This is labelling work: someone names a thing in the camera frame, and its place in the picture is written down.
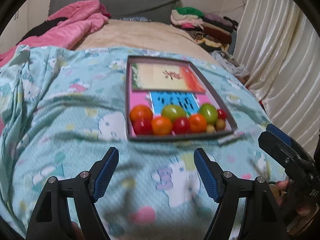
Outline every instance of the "small yellow fruit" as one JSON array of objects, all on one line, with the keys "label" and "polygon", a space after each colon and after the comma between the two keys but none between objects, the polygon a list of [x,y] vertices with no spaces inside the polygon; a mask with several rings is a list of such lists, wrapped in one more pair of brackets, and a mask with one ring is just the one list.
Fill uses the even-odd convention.
[{"label": "small yellow fruit", "polygon": [[226,122],[222,119],[218,119],[216,123],[216,130],[222,131],[226,128]]},{"label": "small yellow fruit", "polygon": [[207,125],[207,133],[213,133],[216,132],[215,127],[212,124]]}]

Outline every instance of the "cherry tomato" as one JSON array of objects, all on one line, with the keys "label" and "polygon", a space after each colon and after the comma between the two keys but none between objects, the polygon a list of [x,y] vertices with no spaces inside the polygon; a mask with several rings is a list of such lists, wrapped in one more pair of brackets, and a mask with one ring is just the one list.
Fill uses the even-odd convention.
[{"label": "cherry tomato", "polygon": [[207,131],[207,120],[201,114],[193,114],[189,118],[191,133],[202,133]]},{"label": "cherry tomato", "polygon": [[133,130],[136,135],[152,135],[152,125],[150,120],[138,119],[133,124]]},{"label": "cherry tomato", "polygon": [[204,103],[200,107],[198,113],[201,114],[207,120],[208,124],[215,124],[218,120],[217,109],[209,103]]},{"label": "cherry tomato", "polygon": [[144,105],[137,105],[132,108],[130,112],[130,121],[132,124],[135,123],[138,119],[145,119],[151,121],[153,117],[153,112],[151,109]]},{"label": "cherry tomato", "polygon": [[169,118],[160,116],[151,122],[154,135],[170,135],[172,133],[172,122]]},{"label": "cherry tomato", "polygon": [[187,117],[187,114],[181,106],[166,105],[162,108],[161,116],[168,117],[171,122],[174,122],[180,117]]},{"label": "cherry tomato", "polygon": [[190,122],[188,118],[181,117],[174,121],[173,131],[175,134],[186,134],[190,132]]},{"label": "cherry tomato", "polygon": [[222,120],[226,120],[228,115],[225,111],[223,111],[222,109],[218,109],[218,119],[222,119]]},{"label": "cherry tomato", "polygon": [[226,128],[226,121],[223,119],[218,119],[216,123],[216,130],[223,131]]},{"label": "cherry tomato", "polygon": [[215,127],[212,124],[207,125],[207,133],[214,133],[216,132]]}]

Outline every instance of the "green knitted fabric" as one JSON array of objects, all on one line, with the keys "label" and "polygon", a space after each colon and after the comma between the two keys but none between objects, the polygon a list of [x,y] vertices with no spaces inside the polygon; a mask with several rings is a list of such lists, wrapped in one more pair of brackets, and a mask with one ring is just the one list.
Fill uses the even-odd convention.
[{"label": "green knitted fabric", "polygon": [[204,16],[204,14],[201,11],[193,7],[177,7],[177,12],[182,15],[192,14],[192,15],[197,15],[199,17]]}]

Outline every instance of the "red cherry tomato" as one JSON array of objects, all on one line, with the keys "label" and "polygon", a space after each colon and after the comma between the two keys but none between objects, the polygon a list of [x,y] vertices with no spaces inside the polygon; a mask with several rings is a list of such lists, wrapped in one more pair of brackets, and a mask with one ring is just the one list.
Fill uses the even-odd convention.
[{"label": "red cherry tomato", "polygon": [[222,119],[222,120],[226,120],[228,115],[225,111],[223,111],[222,109],[218,109],[218,119]]},{"label": "red cherry tomato", "polygon": [[188,118],[181,117],[174,121],[173,131],[175,134],[186,134],[190,132],[190,122]]},{"label": "red cherry tomato", "polygon": [[152,135],[152,125],[150,120],[138,119],[133,124],[133,130],[136,135]]}]

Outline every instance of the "human hand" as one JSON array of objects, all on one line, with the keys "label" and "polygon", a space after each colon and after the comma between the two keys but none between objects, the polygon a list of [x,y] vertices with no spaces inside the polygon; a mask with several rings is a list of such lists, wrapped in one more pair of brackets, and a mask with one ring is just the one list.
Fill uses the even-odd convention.
[{"label": "human hand", "polygon": [[81,228],[78,226],[76,222],[71,222],[72,223],[72,228],[76,236],[76,240],[85,240],[84,235],[82,233]]},{"label": "human hand", "polygon": [[[292,182],[293,182],[292,180],[283,180],[283,181],[278,181],[276,183],[277,189],[282,192],[280,197],[277,199],[277,203],[278,203],[279,207],[281,207],[283,205],[283,203],[285,202],[286,197],[287,197],[286,191]],[[312,210],[314,210],[315,208],[316,208],[316,205],[312,205],[311,203],[301,202],[296,207],[296,211],[297,211],[298,215],[305,217],[305,216],[309,215],[310,212]]]},{"label": "human hand", "polygon": [[[281,207],[286,201],[286,191],[288,190],[291,183],[293,183],[292,180],[278,181],[276,183],[275,188],[278,192],[278,197],[275,197],[279,207]],[[299,233],[304,232],[308,228],[308,226],[313,222],[313,219],[317,214],[318,210],[319,208],[315,203],[299,203],[296,207],[296,212],[299,216],[294,221],[292,221],[292,223],[287,227],[289,235],[295,236]]]}]

